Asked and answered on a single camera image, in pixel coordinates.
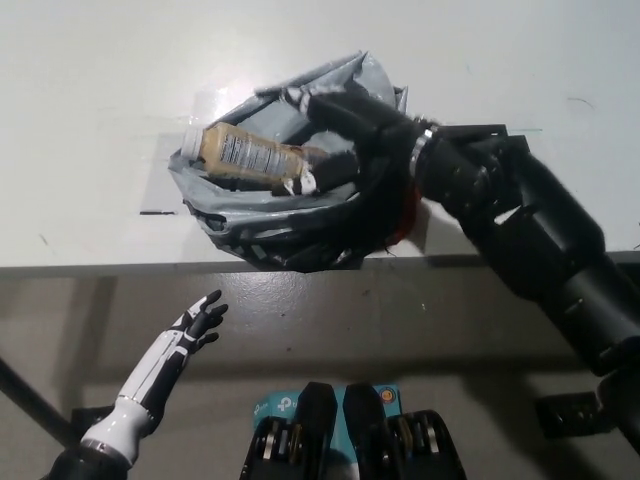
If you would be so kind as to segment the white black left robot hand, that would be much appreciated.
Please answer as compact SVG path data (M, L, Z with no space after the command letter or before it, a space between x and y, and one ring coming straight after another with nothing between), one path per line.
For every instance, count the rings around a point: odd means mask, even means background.
M190 358L218 340L216 328L228 306L215 290L196 301L162 331L118 393L117 404L137 404L151 422L161 421L169 396Z

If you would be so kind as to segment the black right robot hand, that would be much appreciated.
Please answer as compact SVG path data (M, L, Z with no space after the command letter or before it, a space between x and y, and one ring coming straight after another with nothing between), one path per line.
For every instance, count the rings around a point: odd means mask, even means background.
M378 156L413 161L441 126L407 114L367 94L343 87L287 87L281 99L313 125L353 143L316 163L307 161L299 173L286 176L272 189L275 196L320 195L354 182L362 166Z

